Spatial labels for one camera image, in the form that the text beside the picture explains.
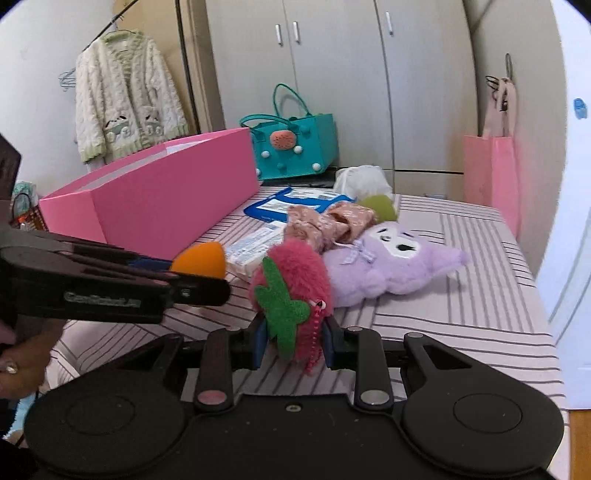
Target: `teal tote bag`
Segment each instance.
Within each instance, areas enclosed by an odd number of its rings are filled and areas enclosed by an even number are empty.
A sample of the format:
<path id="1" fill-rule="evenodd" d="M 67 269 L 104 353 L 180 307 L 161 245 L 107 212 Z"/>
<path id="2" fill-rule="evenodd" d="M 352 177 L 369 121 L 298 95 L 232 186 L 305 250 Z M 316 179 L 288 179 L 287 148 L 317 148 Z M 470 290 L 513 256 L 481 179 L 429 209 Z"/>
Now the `teal tote bag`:
<path id="1" fill-rule="evenodd" d="M 277 90 L 288 89 L 306 112 L 302 118 L 283 118 L 277 108 Z M 260 180 L 284 179 L 324 172 L 339 154 L 335 122 L 332 114 L 312 115 L 302 98 L 285 83 L 273 91 L 275 115 L 255 113 L 240 120 L 263 120 L 250 127 L 256 171 Z"/>

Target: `white knit cardigan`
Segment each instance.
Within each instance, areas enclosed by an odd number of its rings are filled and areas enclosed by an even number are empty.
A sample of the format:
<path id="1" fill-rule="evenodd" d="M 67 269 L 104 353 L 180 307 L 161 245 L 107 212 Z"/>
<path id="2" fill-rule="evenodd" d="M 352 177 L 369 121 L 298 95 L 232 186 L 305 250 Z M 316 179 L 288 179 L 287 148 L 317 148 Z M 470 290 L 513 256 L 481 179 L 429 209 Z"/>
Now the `white knit cardigan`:
<path id="1" fill-rule="evenodd" d="M 189 129 L 154 40 L 117 32 L 95 40 L 76 63 L 76 135 L 83 162 L 107 161 Z"/>

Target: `orange sponge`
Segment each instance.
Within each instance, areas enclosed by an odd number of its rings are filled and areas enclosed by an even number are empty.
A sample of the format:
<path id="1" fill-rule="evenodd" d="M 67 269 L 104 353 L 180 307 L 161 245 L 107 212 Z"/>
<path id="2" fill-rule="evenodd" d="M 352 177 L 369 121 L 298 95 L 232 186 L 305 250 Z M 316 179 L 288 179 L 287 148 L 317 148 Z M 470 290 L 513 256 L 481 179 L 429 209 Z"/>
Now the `orange sponge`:
<path id="1" fill-rule="evenodd" d="M 169 270 L 203 277 L 224 278 L 226 257 L 223 247 L 218 242 L 193 245 L 174 259 Z"/>

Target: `door handle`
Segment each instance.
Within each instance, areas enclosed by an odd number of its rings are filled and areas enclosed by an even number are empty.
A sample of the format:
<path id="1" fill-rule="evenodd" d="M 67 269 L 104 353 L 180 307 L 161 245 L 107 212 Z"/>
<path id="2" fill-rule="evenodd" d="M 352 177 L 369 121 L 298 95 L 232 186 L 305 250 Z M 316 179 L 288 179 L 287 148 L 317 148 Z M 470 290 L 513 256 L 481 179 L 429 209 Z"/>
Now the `door handle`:
<path id="1" fill-rule="evenodd" d="M 390 12 L 386 12 L 386 23 L 388 24 L 388 33 L 393 37 L 394 29 L 392 28 L 392 18 L 390 17 Z"/>
<path id="2" fill-rule="evenodd" d="M 281 36 L 281 25 L 279 23 L 275 25 L 275 35 L 277 36 L 277 43 L 283 46 L 283 37 Z"/>
<path id="3" fill-rule="evenodd" d="M 300 26 L 297 24 L 297 22 L 294 22 L 293 23 L 293 26 L 294 26 L 295 43 L 301 44 L 301 40 L 300 40 Z"/>

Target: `white package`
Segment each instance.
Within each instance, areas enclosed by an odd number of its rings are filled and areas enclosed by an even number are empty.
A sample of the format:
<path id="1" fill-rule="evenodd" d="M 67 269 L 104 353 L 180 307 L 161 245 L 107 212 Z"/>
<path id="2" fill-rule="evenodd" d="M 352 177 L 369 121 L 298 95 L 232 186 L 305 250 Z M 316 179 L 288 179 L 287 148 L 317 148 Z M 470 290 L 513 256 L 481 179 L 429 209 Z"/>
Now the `white package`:
<path id="1" fill-rule="evenodd" d="M 392 187 L 386 180 L 381 167 L 361 165 L 359 167 L 341 168 L 336 172 L 333 189 L 355 200 L 365 200 L 373 195 L 386 195 L 394 198 Z"/>
<path id="2" fill-rule="evenodd" d="M 226 268 L 244 281 L 250 281 L 267 251 L 282 243 L 285 223 L 275 221 L 226 247 Z"/>

